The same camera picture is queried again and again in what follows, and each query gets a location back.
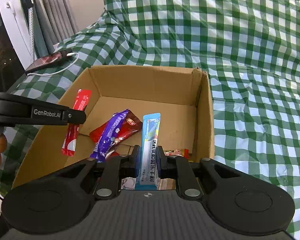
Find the clear bag of candies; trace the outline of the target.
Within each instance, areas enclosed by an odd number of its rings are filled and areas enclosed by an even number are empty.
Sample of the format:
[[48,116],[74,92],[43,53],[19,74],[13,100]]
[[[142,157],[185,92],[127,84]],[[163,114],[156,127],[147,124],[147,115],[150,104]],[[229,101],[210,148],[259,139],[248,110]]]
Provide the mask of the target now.
[[[165,155],[180,155],[189,159],[190,154],[188,149],[176,149],[164,151]],[[136,185],[136,178],[127,177],[121,180],[121,189],[122,190],[134,190]],[[175,189],[175,180],[174,179],[159,179],[157,185],[158,190],[173,190]]]

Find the white window frame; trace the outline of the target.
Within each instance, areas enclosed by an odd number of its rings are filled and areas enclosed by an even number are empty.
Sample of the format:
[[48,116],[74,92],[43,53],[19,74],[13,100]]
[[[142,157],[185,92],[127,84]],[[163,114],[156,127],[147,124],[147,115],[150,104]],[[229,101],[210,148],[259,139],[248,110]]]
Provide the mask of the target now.
[[0,14],[22,66],[31,64],[30,36],[21,0],[0,0]]

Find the red white snack stick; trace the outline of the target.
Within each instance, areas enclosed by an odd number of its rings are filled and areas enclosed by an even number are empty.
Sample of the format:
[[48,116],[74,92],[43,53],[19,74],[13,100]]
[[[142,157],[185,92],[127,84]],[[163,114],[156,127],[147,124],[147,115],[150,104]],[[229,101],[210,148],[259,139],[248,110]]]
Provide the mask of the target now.
[[[91,91],[86,89],[79,89],[76,100],[72,109],[84,112],[89,99]],[[79,124],[69,124],[67,133],[62,146],[62,153],[66,156],[73,157],[76,150],[76,140],[78,137]]]

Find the dark red drink pouch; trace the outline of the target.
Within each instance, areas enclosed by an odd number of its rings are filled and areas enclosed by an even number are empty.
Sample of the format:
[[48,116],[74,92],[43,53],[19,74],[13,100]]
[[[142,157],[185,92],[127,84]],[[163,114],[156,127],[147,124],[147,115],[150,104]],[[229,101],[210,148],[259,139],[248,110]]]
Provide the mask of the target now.
[[[103,132],[106,123],[99,126],[98,128],[94,129],[90,132],[89,136],[93,143],[96,145],[97,141],[99,140],[101,133]],[[111,146],[107,155],[110,154],[110,151],[113,150],[115,146],[117,146],[120,142],[126,140],[128,137],[134,135],[135,133],[142,130],[142,121],[129,109],[129,112],[122,123],[121,129],[114,141],[114,145]]]

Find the purple chocolate bar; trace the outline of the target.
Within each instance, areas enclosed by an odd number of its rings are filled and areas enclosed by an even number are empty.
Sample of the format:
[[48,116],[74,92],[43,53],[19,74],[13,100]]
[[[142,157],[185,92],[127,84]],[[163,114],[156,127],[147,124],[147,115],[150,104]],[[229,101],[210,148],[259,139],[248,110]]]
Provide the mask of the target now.
[[106,126],[101,133],[99,140],[97,141],[91,158],[96,159],[98,162],[105,162],[106,155],[111,146],[114,145],[114,141],[121,129],[122,123],[125,120],[129,109],[125,109],[124,111],[115,113],[106,123]]

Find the green checkered sofa cover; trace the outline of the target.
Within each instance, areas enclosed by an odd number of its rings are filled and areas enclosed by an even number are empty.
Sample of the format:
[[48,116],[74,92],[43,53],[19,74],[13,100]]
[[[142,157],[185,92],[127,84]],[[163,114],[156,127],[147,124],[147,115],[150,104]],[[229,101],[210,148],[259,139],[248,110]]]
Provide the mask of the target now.
[[300,0],[104,0],[98,21],[63,40],[79,54],[16,95],[57,102],[85,68],[200,67],[211,80],[216,159],[285,189],[300,239]]

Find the black smartphone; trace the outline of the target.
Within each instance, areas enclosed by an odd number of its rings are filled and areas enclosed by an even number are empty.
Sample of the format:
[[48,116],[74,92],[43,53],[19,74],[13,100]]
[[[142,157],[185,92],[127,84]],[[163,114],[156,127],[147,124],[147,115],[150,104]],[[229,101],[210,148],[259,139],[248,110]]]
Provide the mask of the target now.
[[69,57],[72,57],[71,49],[61,50],[51,55],[41,57],[31,63],[30,66],[25,70],[25,73],[30,74],[38,70],[55,67],[64,62]]

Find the brown cardboard box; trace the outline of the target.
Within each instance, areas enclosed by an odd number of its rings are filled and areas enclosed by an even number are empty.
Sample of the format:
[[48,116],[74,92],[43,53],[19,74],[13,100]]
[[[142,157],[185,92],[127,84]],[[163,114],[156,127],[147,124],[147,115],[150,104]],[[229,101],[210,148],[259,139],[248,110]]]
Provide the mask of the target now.
[[60,170],[91,155],[92,130],[130,109],[138,118],[161,115],[158,144],[165,150],[188,149],[191,160],[215,154],[209,76],[199,68],[93,66],[85,69],[59,100],[72,107],[79,89],[91,91],[87,119],[79,128],[73,157],[62,154],[65,126],[43,126],[37,133],[13,186]]

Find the light blue snack stick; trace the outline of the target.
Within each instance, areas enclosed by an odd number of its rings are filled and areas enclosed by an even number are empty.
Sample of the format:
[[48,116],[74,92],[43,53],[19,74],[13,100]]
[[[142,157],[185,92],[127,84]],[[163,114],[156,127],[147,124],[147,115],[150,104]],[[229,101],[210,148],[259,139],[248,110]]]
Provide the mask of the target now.
[[155,150],[158,145],[160,118],[160,113],[147,114],[143,116],[141,159],[139,175],[135,185],[136,190],[157,190],[159,177],[157,172]]

